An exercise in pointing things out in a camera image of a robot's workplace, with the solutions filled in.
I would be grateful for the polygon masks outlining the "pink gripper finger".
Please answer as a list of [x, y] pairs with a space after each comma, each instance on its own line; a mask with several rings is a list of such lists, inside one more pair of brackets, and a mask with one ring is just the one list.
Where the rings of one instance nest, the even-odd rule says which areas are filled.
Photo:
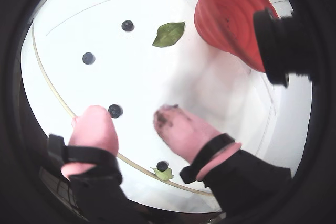
[[153, 123], [170, 150], [187, 161], [180, 171], [182, 181], [202, 182], [227, 215], [263, 204], [292, 180], [290, 169], [242, 150], [242, 144], [229, 134], [178, 105], [160, 107]]
[[90, 223], [146, 223], [121, 189], [118, 137], [109, 112], [88, 107], [72, 122], [69, 144], [49, 135], [47, 151], [70, 181], [76, 202]]

